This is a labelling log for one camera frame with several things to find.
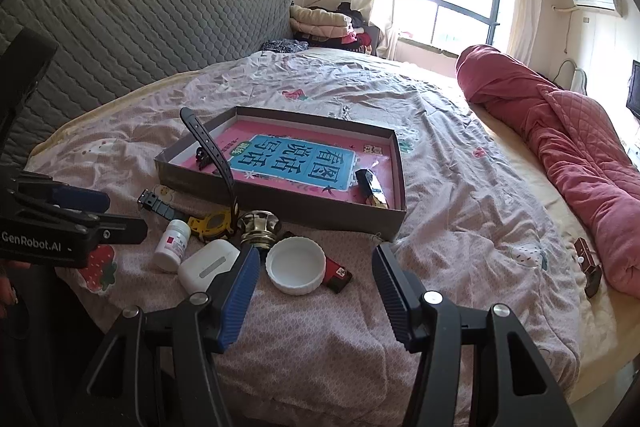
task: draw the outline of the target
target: black watch strap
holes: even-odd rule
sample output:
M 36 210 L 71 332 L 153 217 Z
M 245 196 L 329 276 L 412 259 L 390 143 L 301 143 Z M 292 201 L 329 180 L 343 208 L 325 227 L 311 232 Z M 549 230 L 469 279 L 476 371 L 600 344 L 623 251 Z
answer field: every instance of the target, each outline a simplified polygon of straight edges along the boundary
M 220 177 L 225 182 L 226 190 L 229 193 L 230 200 L 230 210 L 231 210 L 231 228 L 232 232 L 236 231 L 238 226 L 238 198 L 236 198 L 236 186 L 234 184 L 234 176 L 231 172 L 231 167 L 229 166 L 228 161 L 224 157 L 223 153 L 220 152 L 218 146 L 213 142 L 209 133 L 204 128 L 203 124 L 200 123 L 200 120 L 196 117 L 195 113 L 189 107 L 183 107 L 180 110 L 180 118 L 182 122 L 185 124 L 187 129 L 193 134 L 193 137 L 200 144 L 204 152 L 211 158 L 213 161 L 213 165 L 216 166 L 218 172 L 220 173 Z
M 180 219 L 185 223 L 189 222 L 190 216 L 164 203 L 164 201 L 162 201 L 151 190 L 145 190 L 144 192 L 142 192 L 142 194 L 140 194 L 140 197 L 138 198 L 138 203 L 141 204 L 142 208 L 144 208 L 145 210 L 155 212 L 156 214 L 158 214 L 158 216 L 162 216 L 164 217 L 164 219 L 168 219 L 169 221 Z

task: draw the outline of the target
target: red comforter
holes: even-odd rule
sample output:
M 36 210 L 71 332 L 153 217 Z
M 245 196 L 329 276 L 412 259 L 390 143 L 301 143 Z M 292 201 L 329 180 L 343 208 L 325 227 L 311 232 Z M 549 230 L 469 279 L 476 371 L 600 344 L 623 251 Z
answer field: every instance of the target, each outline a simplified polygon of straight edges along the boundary
M 465 98 L 520 134 L 591 230 L 607 281 L 640 298 L 640 172 L 603 108 L 561 90 L 491 46 L 456 65 Z

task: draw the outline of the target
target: cardboard box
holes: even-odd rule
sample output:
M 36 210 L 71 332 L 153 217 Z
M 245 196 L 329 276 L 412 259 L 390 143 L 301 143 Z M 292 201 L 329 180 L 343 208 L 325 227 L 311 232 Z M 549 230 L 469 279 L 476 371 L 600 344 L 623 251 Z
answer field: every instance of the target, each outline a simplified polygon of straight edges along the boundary
M 379 234 L 386 241 L 393 240 L 406 215 L 402 161 L 398 139 L 393 130 L 353 121 L 256 107 L 229 109 L 204 125 L 212 139 L 225 152 L 222 147 L 223 144 L 220 144 L 223 133 L 234 126 L 248 126 L 249 123 L 252 123 L 255 128 L 260 128 L 260 126 L 269 128 L 276 125 L 286 127 L 289 130 L 296 130 L 296 133 L 299 134 L 304 132 L 309 134 L 322 133 L 331 135 L 336 140 L 343 142 L 345 140 L 354 140 L 354 142 L 357 140 L 357 143 L 370 143 L 370 146 L 365 146 L 366 150 L 371 150 L 372 148 L 377 150 L 383 147 L 387 150 L 386 147 L 388 147 L 392 177 L 390 182 L 392 182 L 393 195 L 392 201 L 389 201 L 389 208 L 377 208 L 366 204 L 329 198 L 328 194 L 320 197 L 311 193 L 258 185 L 248 180 L 254 174 L 253 172 L 246 172 L 243 175 L 243 172 L 234 169 L 236 193 L 242 211 L 268 210 L 281 220 L 289 221 L 290 223 L 298 223 L 315 229 L 367 232 Z M 228 204 L 224 182 L 217 173 L 201 172 L 197 169 L 194 170 L 183 166 L 188 158 L 193 158 L 197 147 L 196 140 L 189 135 L 178 140 L 156 156 L 156 168 L 158 169 L 160 182 L 174 190 L 187 192 L 214 203 Z M 225 157 L 228 159 L 230 158 L 229 154 L 227 146 Z M 310 190 L 315 190 L 317 194 L 322 194 L 329 188 L 333 187 L 328 186 L 322 189 L 318 186 L 310 188 Z

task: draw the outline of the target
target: human hand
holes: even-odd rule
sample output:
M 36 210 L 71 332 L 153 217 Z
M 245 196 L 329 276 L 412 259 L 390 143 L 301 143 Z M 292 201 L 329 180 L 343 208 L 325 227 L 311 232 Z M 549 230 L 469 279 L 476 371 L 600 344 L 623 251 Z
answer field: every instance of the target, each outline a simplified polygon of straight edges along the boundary
M 0 319 L 6 318 L 7 306 L 12 306 L 18 302 L 14 289 L 11 288 L 9 277 L 6 276 L 5 266 L 28 268 L 31 265 L 29 263 L 21 263 L 20 261 L 4 261 L 0 259 Z

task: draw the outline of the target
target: stack of folded blankets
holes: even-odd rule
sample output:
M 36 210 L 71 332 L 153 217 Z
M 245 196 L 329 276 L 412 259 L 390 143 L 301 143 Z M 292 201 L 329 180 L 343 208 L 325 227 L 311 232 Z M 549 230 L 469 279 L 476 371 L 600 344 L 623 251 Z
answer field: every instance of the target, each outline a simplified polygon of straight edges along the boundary
M 360 27 L 354 28 L 348 15 L 296 5 L 291 6 L 289 14 L 296 40 L 315 47 L 371 54 L 371 38 L 359 21 Z

